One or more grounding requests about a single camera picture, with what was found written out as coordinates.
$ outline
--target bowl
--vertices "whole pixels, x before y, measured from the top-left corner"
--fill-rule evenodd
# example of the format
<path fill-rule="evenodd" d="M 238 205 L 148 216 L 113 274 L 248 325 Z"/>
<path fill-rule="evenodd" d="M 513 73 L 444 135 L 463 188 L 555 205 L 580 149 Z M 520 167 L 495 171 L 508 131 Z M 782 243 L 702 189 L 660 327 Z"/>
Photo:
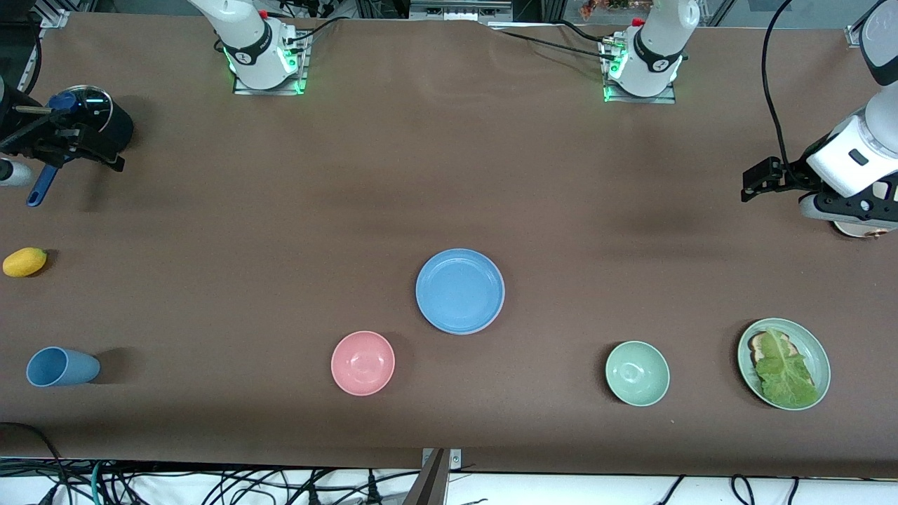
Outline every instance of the bowl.
<path fill-rule="evenodd" d="M 655 347 L 628 341 L 608 355 L 605 380 L 624 403 L 648 407 L 664 398 L 671 384 L 671 372 L 665 357 Z"/>
<path fill-rule="evenodd" d="M 355 332 L 337 344 L 330 357 L 330 373 L 340 389 L 368 396 L 390 382 L 396 357 L 392 346 L 375 332 Z"/>
<path fill-rule="evenodd" d="M 807 371 L 811 373 L 811 379 L 814 380 L 814 385 L 817 387 L 816 402 L 811 403 L 806 407 L 793 408 L 777 405 L 764 397 L 761 392 L 761 378 L 758 377 L 758 373 L 754 371 L 752 350 L 748 346 L 748 342 L 754 335 L 766 332 L 767 330 L 777 330 L 785 333 L 789 340 L 795 345 L 796 349 L 798 349 L 798 352 L 805 357 L 805 366 L 807 367 Z M 784 411 L 803 411 L 810 409 L 817 405 L 830 389 L 830 360 L 826 357 L 826 351 L 823 350 L 823 345 L 821 345 L 820 341 L 818 341 L 804 326 L 798 323 L 793 323 L 787 319 L 779 319 L 776 317 L 761 319 L 749 326 L 742 334 L 742 338 L 739 339 L 739 347 L 736 350 L 736 362 L 739 365 L 739 372 L 742 373 L 742 378 L 745 379 L 745 383 L 748 385 L 749 389 L 757 394 L 758 398 L 761 398 L 765 403 L 769 403 Z"/>

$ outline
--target pink bowl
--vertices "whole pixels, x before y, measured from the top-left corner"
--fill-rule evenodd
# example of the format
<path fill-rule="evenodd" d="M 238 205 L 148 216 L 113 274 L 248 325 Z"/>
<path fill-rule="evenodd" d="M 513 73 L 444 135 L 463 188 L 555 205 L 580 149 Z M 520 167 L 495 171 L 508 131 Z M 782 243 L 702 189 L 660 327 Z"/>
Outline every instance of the pink bowl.
<path fill-rule="evenodd" d="M 383 389 L 395 366 L 392 346 L 375 332 L 355 332 L 343 337 L 330 357 L 334 381 L 355 396 L 368 396 Z"/>

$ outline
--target plate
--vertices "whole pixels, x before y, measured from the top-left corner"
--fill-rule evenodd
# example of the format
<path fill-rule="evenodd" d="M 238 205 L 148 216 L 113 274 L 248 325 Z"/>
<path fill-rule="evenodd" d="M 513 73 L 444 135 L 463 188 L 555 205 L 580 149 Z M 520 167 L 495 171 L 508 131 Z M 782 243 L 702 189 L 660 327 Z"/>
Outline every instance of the plate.
<path fill-rule="evenodd" d="M 645 342 L 628 341 L 608 355 L 605 380 L 624 403 L 648 407 L 667 394 L 671 371 L 660 350 Z"/>
<path fill-rule="evenodd" d="M 355 396 L 382 390 L 390 382 L 395 366 L 392 346 L 375 332 L 355 332 L 343 337 L 330 357 L 334 382 Z"/>
<path fill-rule="evenodd" d="M 471 249 L 449 249 L 424 264 L 415 297 L 421 314 L 437 329 L 470 335 L 489 326 L 505 303 L 505 282 L 496 264 Z"/>
<path fill-rule="evenodd" d="M 811 379 L 814 380 L 814 385 L 817 387 L 817 393 L 819 394 L 816 402 L 811 403 L 806 407 L 796 409 L 779 406 L 767 398 L 764 398 L 764 395 L 761 393 L 761 378 L 758 377 L 758 373 L 754 371 L 752 350 L 748 346 L 748 342 L 754 335 L 766 332 L 767 330 L 777 330 L 785 333 L 788 336 L 789 341 L 795 344 L 798 352 L 805 357 L 807 371 L 811 373 Z M 793 323 L 787 319 L 779 319 L 776 317 L 761 319 L 749 326 L 739 340 L 739 348 L 736 350 L 736 360 L 738 361 L 739 371 L 742 373 L 742 378 L 745 379 L 745 383 L 748 387 L 758 395 L 758 398 L 761 398 L 764 402 L 784 411 L 803 411 L 805 409 L 810 409 L 817 405 L 830 389 L 830 360 L 826 357 L 826 351 L 823 350 L 823 345 L 821 345 L 820 341 L 818 341 L 804 326 L 798 323 Z"/>

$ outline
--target blue handle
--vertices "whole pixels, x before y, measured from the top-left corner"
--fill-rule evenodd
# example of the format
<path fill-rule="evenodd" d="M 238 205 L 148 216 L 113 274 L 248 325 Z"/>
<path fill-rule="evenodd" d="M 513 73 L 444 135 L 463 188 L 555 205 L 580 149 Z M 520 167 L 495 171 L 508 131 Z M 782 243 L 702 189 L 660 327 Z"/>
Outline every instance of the blue handle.
<path fill-rule="evenodd" d="M 44 165 L 44 169 L 40 171 L 38 180 L 34 182 L 34 187 L 31 188 L 31 193 L 28 195 L 28 201 L 25 202 L 28 204 L 28 207 L 37 207 L 44 201 L 44 196 L 47 195 L 47 191 L 50 189 L 50 184 L 53 183 L 53 178 L 56 177 L 56 172 L 59 172 L 59 169 L 55 166 L 50 166 L 48 164 Z"/>

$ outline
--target bread slice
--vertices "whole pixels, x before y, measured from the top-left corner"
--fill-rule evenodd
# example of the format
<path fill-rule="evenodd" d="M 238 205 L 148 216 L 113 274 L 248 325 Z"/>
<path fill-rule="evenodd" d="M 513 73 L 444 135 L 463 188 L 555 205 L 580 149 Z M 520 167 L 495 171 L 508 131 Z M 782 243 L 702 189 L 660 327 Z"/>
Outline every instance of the bread slice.
<path fill-rule="evenodd" d="M 761 359 L 764 358 L 764 353 L 761 350 L 761 337 L 765 334 L 767 334 L 767 333 L 766 332 L 758 333 L 757 335 L 754 335 L 750 341 L 748 341 L 748 346 L 752 349 L 752 362 L 755 365 L 758 364 L 758 361 L 760 361 Z M 788 335 L 783 333 L 780 338 L 788 346 L 788 355 L 789 356 L 796 356 L 797 354 L 799 354 L 798 348 L 795 347 L 795 344 L 792 343 L 792 341 L 788 339 Z M 809 378 L 807 380 L 809 383 L 811 383 L 811 385 L 814 385 L 813 379 Z"/>

